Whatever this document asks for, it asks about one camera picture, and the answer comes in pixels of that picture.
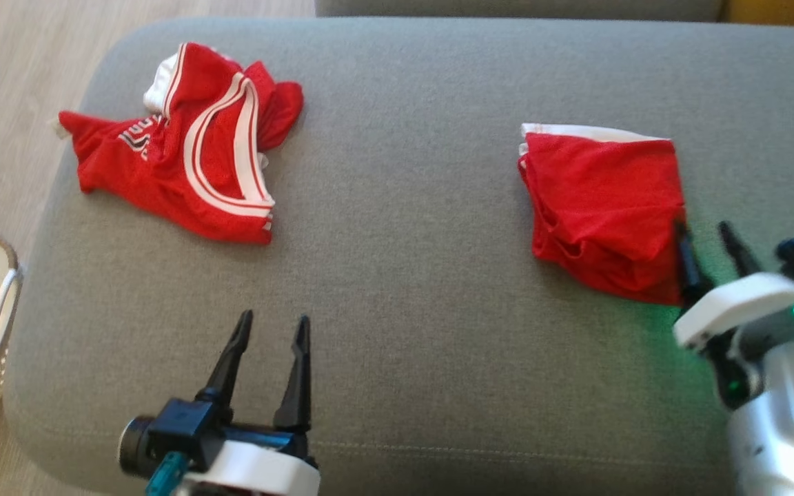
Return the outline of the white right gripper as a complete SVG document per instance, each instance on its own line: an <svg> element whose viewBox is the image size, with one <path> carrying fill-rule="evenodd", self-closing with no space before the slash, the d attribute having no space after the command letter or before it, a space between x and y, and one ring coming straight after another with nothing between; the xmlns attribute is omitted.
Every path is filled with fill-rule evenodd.
<svg viewBox="0 0 794 496"><path fill-rule="evenodd" d="M794 341L794 280L762 272L731 223L719 222L719 235L740 279L715 287L686 223L675 222L680 302L687 309L672 335L681 349L709 362L717 397L736 411L764 392L764 355Z"/></svg>

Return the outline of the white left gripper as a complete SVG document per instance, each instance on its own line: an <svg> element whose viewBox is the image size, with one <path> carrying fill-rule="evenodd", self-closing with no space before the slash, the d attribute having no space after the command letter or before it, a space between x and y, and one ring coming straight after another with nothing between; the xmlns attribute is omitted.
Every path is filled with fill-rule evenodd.
<svg viewBox="0 0 794 496"><path fill-rule="evenodd" d="M198 401L230 407L238 368L251 338L253 313L243 311ZM188 471L177 495L318 495L320 471L306 433L312 420L311 320L300 317L291 344L294 361L273 425L231 426L205 472Z"/></svg>

